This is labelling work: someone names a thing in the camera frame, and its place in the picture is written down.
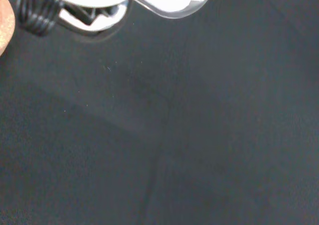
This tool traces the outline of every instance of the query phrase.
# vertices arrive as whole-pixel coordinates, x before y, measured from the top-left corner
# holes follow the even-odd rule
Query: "skin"
[[[0,0],[0,56],[9,44],[15,27],[14,12],[8,0]]]

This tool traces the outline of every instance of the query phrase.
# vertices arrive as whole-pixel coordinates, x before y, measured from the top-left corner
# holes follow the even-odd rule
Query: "dark background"
[[[318,0],[138,4],[0,58],[0,223],[319,223]]]

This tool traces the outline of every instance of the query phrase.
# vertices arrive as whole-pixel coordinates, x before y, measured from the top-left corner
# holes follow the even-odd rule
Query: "black coiled cable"
[[[61,0],[17,0],[17,20],[28,32],[44,36],[55,26],[64,4]]]

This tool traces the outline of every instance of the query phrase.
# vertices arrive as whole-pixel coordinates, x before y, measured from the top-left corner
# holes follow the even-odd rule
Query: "white device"
[[[25,0],[23,3],[26,5],[21,5],[29,8],[27,3],[31,3],[31,0]],[[110,29],[117,23],[119,23],[127,14],[130,0],[59,0],[61,5],[61,10],[58,12],[59,19],[63,20],[65,23],[72,27],[75,27],[82,31],[98,32]],[[166,18],[182,18],[188,16],[198,9],[200,9],[207,0],[134,0],[141,4],[145,8],[151,10],[152,12]],[[86,12],[91,15],[94,12],[94,16],[90,17],[89,20],[84,18],[83,13]],[[30,15],[24,12],[21,16],[24,24],[27,23],[27,19],[30,19]]]

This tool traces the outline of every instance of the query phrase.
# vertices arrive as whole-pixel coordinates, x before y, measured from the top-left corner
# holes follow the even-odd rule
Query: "black fabric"
[[[1,224],[318,224],[314,51],[270,0],[180,20],[136,4],[96,44],[17,29],[0,58]]]

